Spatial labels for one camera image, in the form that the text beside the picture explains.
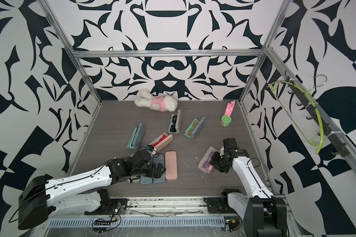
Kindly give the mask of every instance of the metal hook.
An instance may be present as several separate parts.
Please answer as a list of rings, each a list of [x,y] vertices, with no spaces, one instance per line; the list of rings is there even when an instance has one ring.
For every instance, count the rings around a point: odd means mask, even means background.
[[[313,77],[313,78],[317,78],[317,77],[320,77],[320,76],[324,76],[324,77],[326,78],[325,82],[324,82],[323,84],[321,84],[320,86],[314,86],[314,87],[311,88],[308,92],[310,92],[312,89],[314,89],[314,88],[316,88],[316,87],[321,87],[321,86],[323,86],[324,84],[327,83],[327,76],[324,75],[324,74],[317,75],[317,76],[315,76],[315,77]]]

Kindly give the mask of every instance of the stuffed animal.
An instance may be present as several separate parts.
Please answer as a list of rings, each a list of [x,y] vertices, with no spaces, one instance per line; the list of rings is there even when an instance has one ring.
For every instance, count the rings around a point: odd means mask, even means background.
[[[153,96],[148,89],[141,89],[137,93],[137,98],[134,104],[138,107],[149,107],[151,110],[170,111],[174,112],[178,106],[178,102],[171,96],[159,93],[158,96]]]

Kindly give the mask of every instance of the green jar lid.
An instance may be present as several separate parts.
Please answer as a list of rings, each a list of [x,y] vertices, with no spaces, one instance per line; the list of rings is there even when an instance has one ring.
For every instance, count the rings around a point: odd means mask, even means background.
[[[228,115],[223,115],[222,116],[222,122],[225,123],[225,124],[230,124],[232,121],[232,118]]]

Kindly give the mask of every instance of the wire hanger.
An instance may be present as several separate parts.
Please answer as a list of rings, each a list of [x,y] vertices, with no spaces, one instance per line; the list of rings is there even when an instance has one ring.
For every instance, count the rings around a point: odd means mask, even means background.
[[[268,85],[268,87],[270,88],[272,94],[275,96],[276,100],[281,104],[282,108],[285,110],[286,114],[290,117],[291,121],[293,121],[294,125],[298,128],[298,130],[300,131],[300,133],[304,136],[304,138],[306,139],[306,141],[312,145],[312,146],[318,146],[315,154],[319,154],[320,150],[322,149],[323,147],[323,142],[324,142],[324,131],[323,131],[323,122],[322,122],[322,117],[320,116],[320,113],[318,111],[318,108],[314,102],[314,100],[312,99],[312,97],[309,95],[310,91],[316,87],[321,87],[323,86],[324,84],[327,83],[327,76],[326,75],[317,75],[313,78],[317,78],[319,76],[324,76],[326,78],[326,81],[322,84],[322,85],[319,85],[319,86],[314,86],[313,88],[311,88],[309,91],[304,91],[304,89],[300,88],[299,86],[297,86],[294,82],[287,82],[287,81],[276,81],[276,82],[273,82],[271,83],[270,85]],[[279,83],[286,83],[286,84],[289,84],[289,85],[292,85],[294,86],[295,88],[297,88],[300,92],[304,93],[304,95],[306,96],[307,100],[309,101],[309,104],[311,104],[315,109],[315,113],[317,115],[317,119],[318,119],[318,124],[319,124],[319,132],[312,138],[312,139],[308,139],[305,134],[303,133],[303,131],[299,128],[299,126],[297,125],[297,123],[294,121],[293,117],[290,115],[290,113],[286,110],[286,108],[284,107],[284,105],[282,104],[282,102],[278,99],[278,90],[276,92],[276,94],[274,93],[275,90],[278,88],[278,85]],[[314,139],[317,138],[317,137],[320,137],[320,141],[319,143],[315,143],[314,142]]]

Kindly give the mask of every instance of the pink bottle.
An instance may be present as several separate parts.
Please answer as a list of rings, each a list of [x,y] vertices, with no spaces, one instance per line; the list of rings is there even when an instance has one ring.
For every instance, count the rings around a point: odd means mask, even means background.
[[[235,106],[235,101],[228,103],[227,108],[225,109],[224,115],[231,116],[234,106]]]

